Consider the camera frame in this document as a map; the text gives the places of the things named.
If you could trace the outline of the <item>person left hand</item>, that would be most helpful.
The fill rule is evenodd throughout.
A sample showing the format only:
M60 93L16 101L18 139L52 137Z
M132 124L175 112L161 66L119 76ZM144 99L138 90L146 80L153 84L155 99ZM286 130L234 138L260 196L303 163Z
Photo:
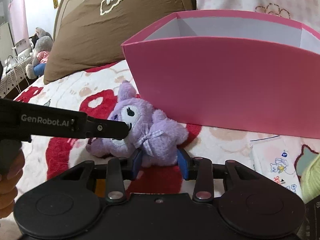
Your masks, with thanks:
M9 150L5 155L11 155L14 151L16 158L12 161L10 168L6 174L1 174L1 218L8 217L15 205L15 198L17 197L17 183L23 175L23 167L25 165L24 153L21 149L20 141L2 140L4 141L3 150Z

